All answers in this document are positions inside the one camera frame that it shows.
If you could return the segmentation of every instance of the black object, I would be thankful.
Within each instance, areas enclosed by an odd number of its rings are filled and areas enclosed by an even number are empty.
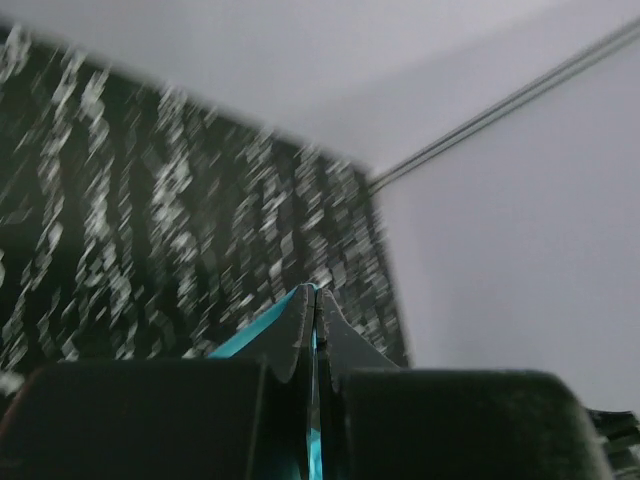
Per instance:
[[[555,377],[399,369],[330,292],[301,286],[231,359],[35,374],[0,426],[0,480],[307,479],[317,410],[328,480],[611,478],[586,411]]]

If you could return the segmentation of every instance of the patterned fabric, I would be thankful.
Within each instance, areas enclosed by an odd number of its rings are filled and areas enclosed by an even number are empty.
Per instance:
[[[351,163],[18,26],[0,45],[0,368],[205,356],[307,281],[406,365]]]

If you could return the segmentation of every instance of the white surface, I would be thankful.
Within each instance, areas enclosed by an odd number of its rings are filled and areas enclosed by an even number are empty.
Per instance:
[[[361,92],[387,95],[414,69],[564,1],[0,0],[0,12],[376,166],[423,146],[433,125],[404,112],[406,99],[385,112]],[[432,86],[420,88],[416,109],[428,114]],[[413,143],[384,131],[394,122]]]
[[[416,365],[640,411],[640,43],[380,192]]]

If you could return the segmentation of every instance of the turquoise strip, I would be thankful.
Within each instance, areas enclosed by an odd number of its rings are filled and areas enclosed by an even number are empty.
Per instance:
[[[311,285],[315,291],[318,290],[318,286],[313,283],[307,283],[304,285]],[[291,290],[284,297],[282,297],[275,305],[269,310],[264,312],[258,318],[256,318],[251,325],[240,330],[233,337],[220,345],[213,353],[209,355],[209,358],[229,358],[238,353],[244,347],[246,347],[251,341],[264,332],[269,325],[275,322],[285,308],[289,304],[289,300],[295,295],[298,287]],[[315,365],[315,351],[316,351],[316,332],[313,332],[313,352],[314,352],[314,365]],[[312,385],[312,392],[316,389],[315,382]],[[320,432],[315,429],[311,429],[309,434],[309,478],[310,480],[322,480],[322,449],[320,442]]]

